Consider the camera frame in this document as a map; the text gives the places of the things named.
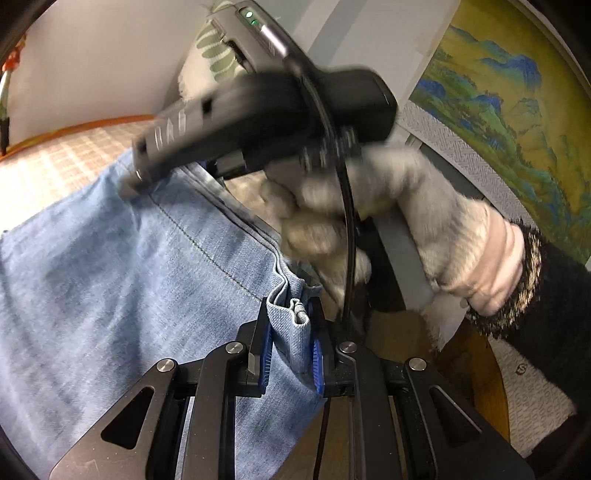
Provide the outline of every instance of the stitching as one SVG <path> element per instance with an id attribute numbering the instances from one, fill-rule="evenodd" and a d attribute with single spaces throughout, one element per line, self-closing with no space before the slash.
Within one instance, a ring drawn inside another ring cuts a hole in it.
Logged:
<path id="1" fill-rule="evenodd" d="M 199 250 L 212 264 L 214 264 L 216 267 L 218 267 L 218 269 L 220 269 L 221 272 L 223 272 L 225 276 L 227 276 L 230 280 L 234 281 L 238 286 L 240 286 L 245 292 L 247 292 L 255 300 L 262 301 L 262 297 L 258 297 L 256 294 L 251 292 L 236 277 L 234 277 L 231 273 L 224 270 L 219 263 L 217 263 L 212 257 L 210 257 L 207 254 L 207 252 L 193 238 L 191 238 L 191 236 L 185 230 L 183 230 L 183 228 L 169 215 L 169 213 L 166 210 L 164 210 L 158 202 L 156 202 L 154 200 L 154 198 L 152 197 L 151 194 L 148 194 L 148 197 L 150 198 L 150 200 L 152 200 L 153 204 L 155 204 L 156 207 L 158 207 L 160 209 L 160 211 L 164 214 L 164 216 L 166 218 L 168 218 L 168 220 L 170 220 L 172 222 L 172 224 L 176 228 L 178 228 L 185 237 L 187 237 L 187 239 L 193 244 L 193 246 L 195 246 L 197 248 L 197 250 Z"/>

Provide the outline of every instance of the beige checkered fabric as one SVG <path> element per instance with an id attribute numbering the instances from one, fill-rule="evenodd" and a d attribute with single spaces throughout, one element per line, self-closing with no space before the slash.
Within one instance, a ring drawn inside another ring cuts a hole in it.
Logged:
<path id="1" fill-rule="evenodd" d="M 95 128 L 44 142 L 0 162 L 0 231 L 94 181 L 150 122 Z"/>

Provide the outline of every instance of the folded denim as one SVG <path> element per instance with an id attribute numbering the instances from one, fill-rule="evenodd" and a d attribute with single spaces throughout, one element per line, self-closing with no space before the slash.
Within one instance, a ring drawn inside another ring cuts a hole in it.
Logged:
<path id="1" fill-rule="evenodd" d="M 263 398 L 237 402 L 235 461 L 237 478 L 270 478 L 322 404 L 300 307 L 317 290 L 200 166 L 127 203 L 130 164 L 127 152 L 0 240 L 0 424 L 47 478 L 154 363 L 203 358 L 267 297 L 271 377 Z"/>

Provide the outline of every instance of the orange object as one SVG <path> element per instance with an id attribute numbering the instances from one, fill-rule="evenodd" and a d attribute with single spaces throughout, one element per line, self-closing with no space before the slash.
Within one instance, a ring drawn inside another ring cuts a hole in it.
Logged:
<path id="1" fill-rule="evenodd" d="M 54 130 L 53 132 L 48 132 L 45 134 L 37 135 L 36 137 L 28 138 L 27 140 L 23 140 L 22 142 L 17 143 L 16 145 L 8 147 L 8 150 L 5 155 L 0 154 L 0 161 L 6 160 L 7 158 L 23 150 L 26 150 L 27 148 L 35 147 L 36 145 L 39 145 L 43 142 L 55 140 L 56 138 L 60 137 L 65 137 L 66 135 L 85 132 L 87 130 L 92 130 L 93 128 L 111 127 L 112 125 L 128 124 L 131 122 L 145 122 L 153 119 L 153 115 L 120 116 L 117 118 L 107 118 L 104 120 L 96 120 L 93 122 L 87 122 L 85 124 L 60 128 L 59 130 Z"/>
<path id="2" fill-rule="evenodd" d="M 26 39 L 27 35 L 24 34 L 22 38 L 18 41 L 17 46 L 14 47 L 14 50 L 8 56 L 6 62 L 4 62 L 4 65 L 2 65 L 3 72 L 7 70 L 14 70 L 19 66 L 19 64 L 21 63 L 21 50 L 25 47 Z"/>

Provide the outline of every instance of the white textured panel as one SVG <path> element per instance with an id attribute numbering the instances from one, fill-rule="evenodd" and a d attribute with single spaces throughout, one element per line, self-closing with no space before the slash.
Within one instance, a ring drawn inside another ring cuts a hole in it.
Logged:
<path id="1" fill-rule="evenodd" d="M 502 215 L 509 219 L 522 218 L 527 225 L 535 225 L 501 177 L 451 129 L 410 101 L 400 112 L 398 122 L 470 180 Z"/>
<path id="2" fill-rule="evenodd" d="M 542 372 L 503 340 L 489 340 L 503 375 L 511 445 L 527 456 L 574 413 L 574 405 Z"/>

